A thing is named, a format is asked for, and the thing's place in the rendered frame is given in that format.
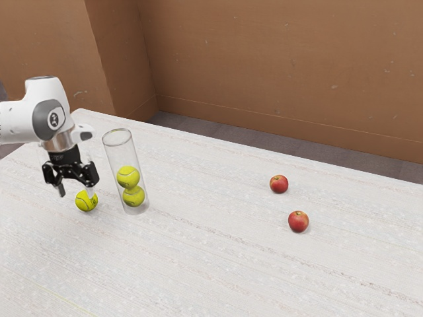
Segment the clear plastic tube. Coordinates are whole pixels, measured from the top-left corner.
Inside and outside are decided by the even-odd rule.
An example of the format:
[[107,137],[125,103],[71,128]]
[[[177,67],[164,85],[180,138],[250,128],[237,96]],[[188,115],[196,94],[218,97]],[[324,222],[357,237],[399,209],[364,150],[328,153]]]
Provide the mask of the clear plastic tube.
[[102,144],[124,211],[129,215],[144,213],[149,208],[149,198],[131,131],[110,130],[102,136]]

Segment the red apple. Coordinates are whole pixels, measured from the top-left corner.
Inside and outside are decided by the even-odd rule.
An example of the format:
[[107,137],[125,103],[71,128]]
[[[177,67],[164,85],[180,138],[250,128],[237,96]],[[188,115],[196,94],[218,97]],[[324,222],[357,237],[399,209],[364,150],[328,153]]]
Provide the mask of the red apple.
[[282,194],[288,190],[289,182],[284,175],[278,174],[271,177],[269,181],[269,186],[274,193]]
[[288,225],[293,232],[304,232],[309,226],[309,217],[303,211],[293,211],[288,216]]

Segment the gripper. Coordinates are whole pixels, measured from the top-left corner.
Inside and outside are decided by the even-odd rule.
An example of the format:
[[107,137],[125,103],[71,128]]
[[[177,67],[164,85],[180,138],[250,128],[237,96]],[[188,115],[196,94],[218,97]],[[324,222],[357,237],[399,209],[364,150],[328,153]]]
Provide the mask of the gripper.
[[88,197],[95,195],[95,186],[98,184],[100,177],[96,169],[95,163],[89,161],[84,164],[81,161],[81,154],[78,145],[62,152],[48,152],[49,161],[42,165],[44,181],[52,185],[60,197],[66,195],[63,182],[63,170],[68,168],[67,175],[84,186]]

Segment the yellow tennis ball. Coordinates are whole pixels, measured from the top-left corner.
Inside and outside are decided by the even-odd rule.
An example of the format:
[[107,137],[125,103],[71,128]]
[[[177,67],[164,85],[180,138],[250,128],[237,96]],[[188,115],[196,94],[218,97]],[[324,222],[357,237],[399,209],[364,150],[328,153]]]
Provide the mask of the yellow tennis ball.
[[76,207],[83,212],[92,211],[98,204],[98,196],[94,192],[82,190],[75,196]]
[[141,175],[133,166],[123,166],[116,174],[116,180],[118,184],[123,188],[132,188],[138,185]]
[[126,188],[122,193],[122,199],[130,207],[139,207],[145,201],[145,191],[141,186]]

